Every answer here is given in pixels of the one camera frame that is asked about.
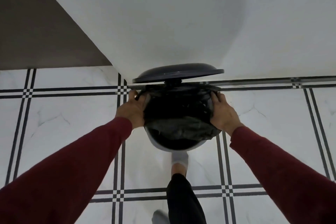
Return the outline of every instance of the gray sock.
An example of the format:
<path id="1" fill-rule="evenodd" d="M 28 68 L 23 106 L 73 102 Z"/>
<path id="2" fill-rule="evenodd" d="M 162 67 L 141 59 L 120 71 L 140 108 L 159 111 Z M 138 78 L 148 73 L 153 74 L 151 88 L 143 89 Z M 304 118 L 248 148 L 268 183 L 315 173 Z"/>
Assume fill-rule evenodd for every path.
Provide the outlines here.
<path id="1" fill-rule="evenodd" d="M 186 151 L 174 151 L 171 154 L 171 165 L 179 163 L 188 169 L 188 159 L 189 155 Z"/>
<path id="2" fill-rule="evenodd" d="M 153 213 L 152 224 L 170 224 L 168 214 L 162 210 L 156 210 Z"/>

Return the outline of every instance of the tiled floor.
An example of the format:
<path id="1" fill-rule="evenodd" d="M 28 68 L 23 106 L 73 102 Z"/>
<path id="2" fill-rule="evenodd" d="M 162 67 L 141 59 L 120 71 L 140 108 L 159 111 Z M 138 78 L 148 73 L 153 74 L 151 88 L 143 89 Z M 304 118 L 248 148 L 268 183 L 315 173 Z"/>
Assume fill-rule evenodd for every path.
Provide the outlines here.
<path id="1" fill-rule="evenodd" d="M 335 180 L 336 84 L 223 86 L 241 121 L 331 180 Z M 127 101 L 113 67 L 0 72 L 0 185 L 113 119 Z M 211 223 L 286 223 L 246 163 L 221 133 L 189 152 L 187 179 Z M 119 150 L 77 224 L 151 223 L 168 211 L 170 154 L 143 128 Z"/>

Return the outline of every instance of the brown panel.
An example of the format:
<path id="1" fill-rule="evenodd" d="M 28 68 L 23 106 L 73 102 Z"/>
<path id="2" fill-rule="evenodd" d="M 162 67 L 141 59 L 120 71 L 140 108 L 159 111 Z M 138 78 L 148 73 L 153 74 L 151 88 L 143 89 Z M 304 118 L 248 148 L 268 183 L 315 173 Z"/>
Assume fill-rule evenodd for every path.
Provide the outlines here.
<path id="1" fill-rule="evenodd" d="M 0 0 L 0 70 L 111 65 L 56 0 Z"/>

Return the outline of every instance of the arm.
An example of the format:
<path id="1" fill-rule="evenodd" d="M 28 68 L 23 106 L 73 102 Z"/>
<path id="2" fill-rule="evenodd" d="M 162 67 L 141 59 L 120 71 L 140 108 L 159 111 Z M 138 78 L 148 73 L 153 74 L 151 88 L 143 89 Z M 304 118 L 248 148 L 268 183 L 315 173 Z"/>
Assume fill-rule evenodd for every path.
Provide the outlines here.
<path id="1" fill-rule="evenodd" d="M 143 125 L 144 98 L 116 118 L 42 160 L 0 190 L 0 223 L 74 223 L 101 184 L 132 128 Z"/>
<path id="2" fill-rule="evenodd" d="M 290 223 L 335 221 L 336 184 L 245 127 L 223 94 L 213 94 L 212 101 L 211 123 L 231 136 L 230 147 L 245 160 Z"/>

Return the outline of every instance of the foot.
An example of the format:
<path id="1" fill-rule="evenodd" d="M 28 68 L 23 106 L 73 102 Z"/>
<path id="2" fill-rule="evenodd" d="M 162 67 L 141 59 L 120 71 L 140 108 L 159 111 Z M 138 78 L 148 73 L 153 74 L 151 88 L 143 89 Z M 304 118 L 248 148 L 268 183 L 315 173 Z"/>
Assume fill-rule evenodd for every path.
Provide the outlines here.
<path id="1" fill-rule="evenodd" d="M 162 210 L 156 210 L 153 213 L 152 224 L 170 224 L 168 214 Z"/>
<path id="2" fill-rule="evenodd" d="M 175 151 L 171 154 L 171 175 L 182 174 L 187 175 L 188 169 L 188 153 L 186 151 Z"/>

